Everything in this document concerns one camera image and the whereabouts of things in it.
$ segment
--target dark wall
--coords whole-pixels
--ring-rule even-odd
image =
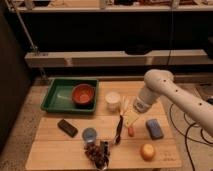
[[[0,7],[0,151],[30,86],[29,70]]]
[[[171,39],[173,49],[197,49],[203,47],[207,37],[213,36],[213,11],[23,13],[22,16],[41,51],[125,50],[138,44],[169,49]],[[28,50],[29,43],[16,15],[8,13],[7,17],[22,47]]]

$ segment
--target floor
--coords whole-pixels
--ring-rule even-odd
[[[191,93],[199,96],[197,89],[192,84],[181,85],[184,89],[187,89]],[[6,146],[0,156],[0,171],[25,171],[25,163],[35,137],[36,130],[41,118],[38,115],[40,111],[40,104],[43,100],[43,95],[47,90],[47,86],[41,86],[35,84],[31,87],[17,121],[11,131],[10,137],[6,143]],[[165,108],[166,114],[168,115],[169,123],[171,120],[169,118],[169,109],[172,103],[166,98],[161,97],[163,106]],[[172,117],[173,120],[182,132],[186,131],[187,123],[184,120],[183,112],[176,107],[172,107]],[[189,157],[186,153],[186,148],[184,144],[184,137],[180,135],[172,126],[171,128],[174,137],[177,142],[177,148],[180,152],[183,164],[181,168],[178,169],[162,169],[163,171],[190,171],[192,170],[191,164],[189,162]],[[200,137],[200,128],[192,128],[189,133],[191,138],[202,141]],[[209,141],[213,141],[206,133],[204,134]],[[196,171],[212,171],[213,169],[213,148],[207,145],[195,143],[188,141],[189,149],[191,152],[192,159],[195,164]]]

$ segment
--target cable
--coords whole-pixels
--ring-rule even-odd
[[[191,154],[190,154],[190,151],[189,151],[189,147],[188,147],[188,133],[189,133],[189,131],[190,131],[190,129],[194,126],[194,125],[196,125],[196,122],[194,122],[194,123],[192,123],[191,125],[189,125],[188,126],[188,128],[187,128],[187,130],[186,130],[186,133],[185,133],[185,146],[186,146],[186,152],[187,152],[187,154],[188,154],[188,156],[189,156],[189,161],[190,161],[190,163],[191,163],[191,166],[192,166],[192,170],[193,171],[195,171],[195,166],[194,166],[194,162],[193,162],[193,160],[192,160],[192,156],[191,156]]]
[[[196,122],[194,122],[194,123],[188,122],[188,120],[186,119],[185,113],[184,113],[184,119],[185,119],[186,123],[189,124],[189,126],[188,126],[188,128],[187,128],[187,130],[186,130],[186,133],[185,133],[185,134],[182,133],[182,132],[176,127],[176,125],[175,125],[175,123],[174,123],[174,121],[173,121],[173,118],[172,118],[172,107],[173,107],[173,106],[174,106],[174,104],[172,104],[172,105],[170,106],[170,108],[169,108],[170,120],[171,120],[172,125],[174,126],[174,128],[175,128],[181,135],[184,136],[184,140],[185,140],[184,142],[185,142],[185,146],[186,146],[186,151],[187,151],[187,154],[188,154],[188,156],[189,156],[189,160],[190,160],[190,163],[191,163],[191,166],[192,166],[192,170],[195,171],[194,162],[193,162],[193,160],[192,160],[192,156],[191,156],[190,151],[189,151],[188,141],[187,141],[187,140],[189,139],[189,140],[191,140],[191,141],[194,141],[194,142],[197,142],[197,143],[200,143],[200,144],[205,144],[205,145],[208,145],[208,146],[210,146],[210,147],[213,147],[213,143],[212,143],[212,142],[209,142],[209,141],[204,137],[204,135],[203,135],[203,129],[200,130],[200,134],[201,134],[202,139],[203,139],[206,143],[188,137],[188,133],[189,133],[190,129],[191,129],[192,127],[197,128],[198,125],[196,125]]]
[[[174,39],[174,15],[173,15],[173,7],[171,5],[171,31],[170,31],[170,40],[169,40],[169,56],[168,56],[168,59],[166,61],[166,66],[169,65],[169,61],[171,59],[173,39]]]
[[[182,136],[185,137],[185,134],[182,133],[175,125],[174,121],[173,121],[173,118],[172,118],[172,107],[174,106],[174,104],[172,104],[169,108],[169,116],[170,116],[170,120],[171,120],[171,123],[173,125],[173,127],[176,129],[176,131],[181,134]],[[213,147],[213,145],[211,144],[208,144],[208,143],[205,143],[205,142],[202,142],[202,141],[198,141],[196,139],[193,139],[193,138],[190,138],[190,137],[187,137],[187,139],[191,140],[191,141],[194,141],[194,142],[197,142],[197,143],[200,143],[200,144],[204,144],[204,145],[207,145],[207,146],[210,146],[210,147]]]
[[[185,122],[186,122],[188,125],[191,125],[191,124],[192,124],[192,123],[190,123],[190,122],[186,119],[186,113],[183,114],[183,118],[184,118]]]
[[[213,145],[213,142],[207,140],[207,139],[204,137],[203,131],[204,131],[203,129],[200,129],[200,136],[201,136],[201,138],[202,138],[206,143],[209,143],[209,144],[212,144],[212,145]]]

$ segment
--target wall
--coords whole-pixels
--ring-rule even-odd
[[[30,86],[29,70],[0,3],[0,151]]]

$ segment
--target wooden table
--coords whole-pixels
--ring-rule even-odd
[[[96,112],[93,115],[46,114],[42,117],[27,163],[27,170],[94,170],[92,163],[84,154],[82,132],[93,127],[97,131],[97,144],[100,140],[111,140],[115,136],[119,122],[118,113],[106,109],[104,97],[115,90],[132,102],[144,85],[142,81],[100,82]],[[75,125],[79,132],[70,138],[57,127],[62,118]],[[164,138],[151,140],[145,121],[156,118],[164,132]],[[109,169],[153,169],[181,166],[170,126],[163,106],[157,103],[134,123],[135,136],[129,137],[123,127],[121,143],[110,149]],[[151,143],[156,148],[156,156],[151,162],[144,161],[139,149],[142,144]]]

